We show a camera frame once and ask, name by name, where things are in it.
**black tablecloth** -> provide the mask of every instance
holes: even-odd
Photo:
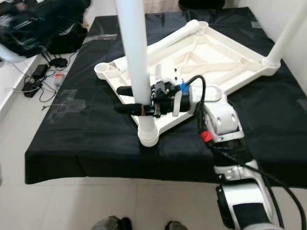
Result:
[[[207,21],[263,55],[273,46],[248,8],[148,14],[148,44],[192,19]],[[94,66],[124,55],[116,16],[97,17],[87,41],[25,154],[26,183],[79,176],[217,182],[194,118],[161,135],[157,146],[144,148],[131,117],[113,110],[119,100]],[[307,100],[286,65],[230,100],[264,170],[291,186],[307,187]]]

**white pipe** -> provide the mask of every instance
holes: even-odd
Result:
[[[148,46],[147,55],[151,55],[155,52],[158,52],[176,43],[177,41],[196,33],[197,31],[200,30],[200,26],[201,26],[200,22],[195,19],[189,21],[185,26],[183,26],[179,30],[173,32],[172,34],[161,39],[160,41]],[[126,57],[120,57],[118,59],[115,59],[113,62],[116,64],[116,66],[120,69],[121,72],[126,71],[127,69]]]
[[[128,63],[128,71],[135,103],[151,102],[151,86],[147,61],[147,40],[142,0],[116,0],[121,38]],[[147,147],[159,140],[153,117],[139,117],[138,136]]]
[[[286,27],[282,31],[280,37],[278,38],[276,44],[273,46],[269,55],[264,59],[264,62],[266,64],[273,67],[280,66],[280,61],[283,58],[286,49],[288,48],[295,34],[302,26],[306,16],[307,16],[307,0],[303,0],[302,5],[298,8],[298,10],[294,13],[290,21],[287,23]]]
[[[174,43],[176,43],[177,41],[192,35],[194,33],[196,33],[197,31],[200,30],[200,22],[193,19],[191,21],[189,21],[185,26],[183,26],[182,28],[180,28],[179,30],[173,32],[172,34],[170,34],[169,36],[161,39],[160,41],[150,45],[147,47],[147,54],[153,54],[159,50],[162,50]]]

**white cable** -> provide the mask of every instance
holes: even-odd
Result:
[[[22,73],[23,75],[25,75],[25,76],[27,76],[27,77],[31,77],[31,76],[29,76],[28,74],[22,72],[14,63],[12,63],[12,62],[10,62],[10,63],[11,63],[11,64],[15,67],[15,69],[17,69],[20,73]]]
[[[28,90],[28,91],[17,90],[15,88],[5,88],[5,90],[13,90],[13,92],[33,92],[33,91],[38,90],[38,89],[40,89],[40,87],[37,87],[37,88],[32,89],[32,90]]]

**black cable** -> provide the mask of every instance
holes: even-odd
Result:
[[[44,109],[46,109],[46,108],[49,108],[49,107],[51,107],[51,105],[44,105],[43,108],[42,108],[42,111],[43,111]]]
[[[206,130],[205,110],[204,110],[205,94],[206,94],[206,80],[202,75],[196,75],[192,77],[190,80],[188,80],[186,82],[186,85],[190,86],[192,82],[194,82],[196,79],[201,79],[201,82],[202,82],[201,101],[197,104],[197,108],[196,108],[196,113],[198,113],[196,115],[197,129],[199,133],[202,133],[204,130]]]
[[[271,195],[272,202],[273,202],[275,210],[276,210],[276,215],[277,215],[279,226],[284,229],[282,212],[280,211],[280,208],[279,208],[279,205],[277,203],[275,194],[274,194],[274,192],[272,190],[272,185],[271,185],[270,181],[268,180],[268,178],[266,176],[263,175],[262,177],[263,177],[263,181],[265,183],[265,186],[268,188],[268,191],[269,191],[269,193]]]
[[[48,52],[46,52],[45,54],[48,56],[48,58],[49,58],[50,60],[52,60],[52,58],[49,56]]]
[[[67,65],[66,65],[64,68],[61,68],[61,69],[57,69],[57,68],[56,68],[56,70],[61,72],[61,71],[63,71],[64,69],[66,69],[66,68],[70,65],[70,63],[71,63],[71,58],[72,58],[72,56],[75,55],[78,51],[79,51],[79,50],[76,50],[75,52],[73,52],[73,53],[69,56],[69,58],[68,58],[68,63],[67,63]]]
[[[54,56],[54,59],[53,59],[53,60],[55,60],[56,63],[57,63],[57,65],[59,65],[59,59],[57,58],[57,56],[56,56],[55,54],[54,54],[53,56]]]
[[[54,98],[54,96],[57,94],[57,92],[55,91],[54,93],[53,93],[53,95],[48,99],[48,100],[45,100],[45,101],[42,101],[42,96],[43,96],[43,94],[44,94],[44,89],[41,87],[40,88],[41,90],[42,90],[42,93],[40,94],[40,96],[39,96],[39,101],[40,102],[42,102],[42,103],[46,103],[46,102],[49,102],[52,98]]]
[[[291,191],[291,189],[281,180],[277,179],[276,177],[274,177],[273,175],[263,171],[262,169],[255,169],[249,165],[246,165],[245,163],[239,161],[238,159],[230,156],[227,152],[224,151],[219,151],[223,156],[227,157],[228,159],[232,160],[233,162],[235,162],[236,164],[245,167],[253,172],[259,173],[260,175],[270,178],[272,181],[276,182],[277,184],[281,185],[283,187],[283,189],[289,194],[289,196],[293,199],[294,203],[297,206],[297,209],[300,213],[301,216],[301,229],[302,230],[306,230],[306,216],[305,216],[305,211],[301,205],[301,203],[299,202],[298,198],[295,196],[295,194]]]
[[[45,54],[42,52],[42,56],[43,56],[43,58],[48,62],[48,64],[49,64],[49,67],[50,67],[50,61],[46,58],[46,56],[45,56]]]

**white floor tile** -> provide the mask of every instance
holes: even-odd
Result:
[[[163,230],[178,220],[190,230],[223,230],[214,184],[139,185],[135,230]]]
[[[305,212],[307,213],[306,189],[291,189],[291,190],[297,196]],[[300,230],[301,229],[300,215],[291,197],[282,188],[273,188],[273,191],[283,216],[285,229]]]
[[[0,229],[39,230],[52,186],[0,187]]]
[[[56,186],[41,230],[90,230],[116,215],[135,220],[136,186]]]

